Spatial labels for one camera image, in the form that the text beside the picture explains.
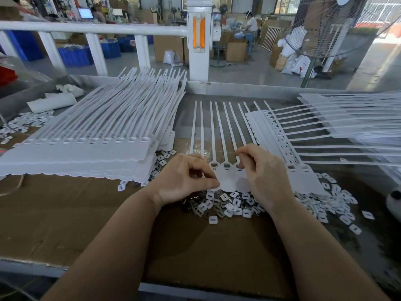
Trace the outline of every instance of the person's right hand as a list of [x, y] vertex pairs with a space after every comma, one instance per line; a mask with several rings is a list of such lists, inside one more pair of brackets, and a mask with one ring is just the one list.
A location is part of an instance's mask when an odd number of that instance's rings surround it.
[[238, 148], [239, 167], [245, 168], [251, 192], [271, 215], [278, 205], [294, 201], [284, 162], [255, 144]]

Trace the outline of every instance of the workbench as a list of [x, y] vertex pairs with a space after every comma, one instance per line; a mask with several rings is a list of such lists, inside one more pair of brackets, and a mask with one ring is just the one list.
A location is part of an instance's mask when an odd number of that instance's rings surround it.
[[[0, 112], [12, 115], [26, 101], [35, 100], [54, 88], [71, 83], [91, 90], [114, 77], [67, 76], [0, 100]], [[233, 105], [266, 100], [273, 108], [299, 104], [298, 93], [344, 93], [344, 91], [299, 89], [228, 83], [188, 81], [187, 94], [177, 111], [174, 149], [188, 153], [194, 101], [203, 101], [205, 151], [210, 156], [209, 101], [231, 101]], [[247, 142], [250, 136], [243, 125]], [[194, 151], [200, 151], [200, 119], [196, 120]], [[228, 127], [223, 126], [230, 139]], [[216, 137], [219, 137], [215, 126]], [[3, 148], [11, 148], [23, 136]], [[242, 144], [235, 134], [238, 145]], [[230, 162], [235, 162], [228, 144]], [[222, 159], [217, 139], [217, 159]], [[338, 218], [329, 217], [325, 227], [362, 268], [390, 296], [401, 297], [401, 225], [385, 209], [384, 197], [362, 182], [364, 168], [321, 165], [350, 191], [359, 204], [352, 207], [355, 223], [363, 230], [357, 236]], [[380, 169], [375, 178], [385, 179]], [[0, 181], [0, 193], [17, 185], [20, 177]], [[60, 277], [83, 252], [121, 203], [138, 187], [128, 184], [117, 192], [119, 181], [56, 175], [27, 175], [22, 187], [0, 199], [0, 271]], [[374, 221], [364, 219], [359, 208], [373, 212]], [[217, 225], [178, 203], [164, 207], [150, 238], [140, 290], [203, 300], [246, 298], [295, 300], [291, 264], [271, 218], [267, 214], [245, 219], [225, 217]]]

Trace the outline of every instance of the red object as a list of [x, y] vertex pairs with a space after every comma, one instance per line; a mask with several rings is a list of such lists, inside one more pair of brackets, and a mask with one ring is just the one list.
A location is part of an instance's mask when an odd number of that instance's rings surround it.
[[17, 78], [13, 70], [0, 66], [0, 86], [7, 85]]

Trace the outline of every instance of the concrete floor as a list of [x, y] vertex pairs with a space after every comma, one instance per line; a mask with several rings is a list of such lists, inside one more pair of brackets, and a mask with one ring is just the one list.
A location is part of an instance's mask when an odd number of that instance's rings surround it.
[[[348, 89], [353, 91], [394, 91], [401, 89], [398, 72], [401, 67], [399, 40], [377, 39], [370, 47], [356, 73], [352, 70], [336, 75], [332, 80], [312, 79], [308, 87], [320, 89]], [[170, 66], [157, 62], [153, 45], [149, 45], [150, 61], [153, 68], [165, 69]], [[227, 83], [246, 83], [257, 85], [278, 85], [299, 87], [302, 79], [299, 75], [286, 75], [269, 66], [270, 52], [257, 46], [248, 62], [238, 63], [237, 67], [209, 68], [209, 81]], [[117, 76], [127, 66], [138, 66], [136, 53], [122, 53], [121, 58], [107, 59], [110, 76]], [[37, 70], [50, 77], [55, 71], [48, 58], [26, 62], [29, 70]], [[68, 74], [97, 75], [95, 65], [81, 68], [68, 68]]]

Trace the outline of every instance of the white shirt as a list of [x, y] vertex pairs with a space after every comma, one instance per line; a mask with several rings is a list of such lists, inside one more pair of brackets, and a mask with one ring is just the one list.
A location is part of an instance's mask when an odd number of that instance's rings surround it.
[[250, 32], [255, 32], [258, 30], [258, 22], [256, 21], [255, 17], [252, 17], [248, 20], [247, 25], [249, 25], [248, 30]]

